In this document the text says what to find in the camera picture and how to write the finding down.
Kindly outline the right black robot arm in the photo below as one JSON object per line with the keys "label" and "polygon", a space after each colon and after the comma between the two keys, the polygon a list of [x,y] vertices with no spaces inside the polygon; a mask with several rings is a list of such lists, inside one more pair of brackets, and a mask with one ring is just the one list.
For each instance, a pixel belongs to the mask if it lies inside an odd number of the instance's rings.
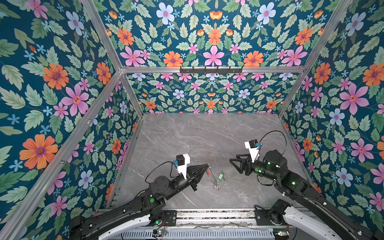
{"label": "right black robot arm", "polygon": [[230,163],[240,173],[257,174],[271,180],[283,196],[307,208],[316,218],[303,215],[291,204],[279,199],[270,209],[272,221],[295,226],[318,240],[382,240],[383,232],[372,231],[349,218],[332,205],[299,174],[288,169],[287,159],[277,150],[268,151],[263,160],[252,153],[237,155]]}

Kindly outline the keyring with coloured keys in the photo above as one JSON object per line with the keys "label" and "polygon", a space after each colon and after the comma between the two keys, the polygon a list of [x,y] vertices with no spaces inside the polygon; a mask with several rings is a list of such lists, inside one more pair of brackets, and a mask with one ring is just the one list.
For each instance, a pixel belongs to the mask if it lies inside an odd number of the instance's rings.
{"label": "keyring with coloured keys", "polygon": [[212,188],[215,189],[216,191],[219,191],[221,187],[219,185],[218,179],[215,177],[212,171],[212,166],[210,164],[208,164],[207,175],[211,181]]}

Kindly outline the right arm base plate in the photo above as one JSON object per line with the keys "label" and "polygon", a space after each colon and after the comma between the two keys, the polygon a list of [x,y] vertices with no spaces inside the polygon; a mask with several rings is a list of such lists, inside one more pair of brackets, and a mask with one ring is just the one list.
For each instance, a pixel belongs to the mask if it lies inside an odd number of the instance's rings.
{"label": "right arm base plate", "polygon": [[281,226],[287,223],[284,220],[286,209],[292,205],[284,200],[277,200],[270,208],[254,205],[255,219],[258,226]]}

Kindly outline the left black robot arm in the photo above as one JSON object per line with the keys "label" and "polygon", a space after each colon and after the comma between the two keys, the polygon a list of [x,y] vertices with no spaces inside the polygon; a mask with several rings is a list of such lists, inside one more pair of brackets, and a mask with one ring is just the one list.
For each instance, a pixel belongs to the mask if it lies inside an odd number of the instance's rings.
{"label": "left black robot arm", "polygon": [[180,175],[172,180],[159,176],[147,189],[118,208],[96,217],[76,216],[71,222],[69,239],[109,240],[130,229],[163,224],[166,200],[188,187],[196,191],[208,168],[208,164],[189,166],[186,168],[186,176]]}

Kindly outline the green capped key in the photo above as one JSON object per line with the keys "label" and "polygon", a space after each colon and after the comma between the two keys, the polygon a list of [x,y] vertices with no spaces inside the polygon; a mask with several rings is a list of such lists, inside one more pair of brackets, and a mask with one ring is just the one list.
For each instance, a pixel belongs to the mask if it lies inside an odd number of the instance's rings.
{"label": "green capped key", "polygon": [[225,180],[225,177],[224,177],[225,173],[223,171],[221,171],[218,175],[218,182],[222,182]]}

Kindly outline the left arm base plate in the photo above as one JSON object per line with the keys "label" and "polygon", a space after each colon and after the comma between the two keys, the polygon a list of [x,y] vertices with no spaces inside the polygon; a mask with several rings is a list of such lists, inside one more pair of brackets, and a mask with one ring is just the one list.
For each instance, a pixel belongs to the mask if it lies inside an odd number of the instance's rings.
{"label": "left arm base plate", "polygon": [[161,210],[151,214],[150,226],[153,227],[174,227],[177,222],[178,211],[176,210]]}

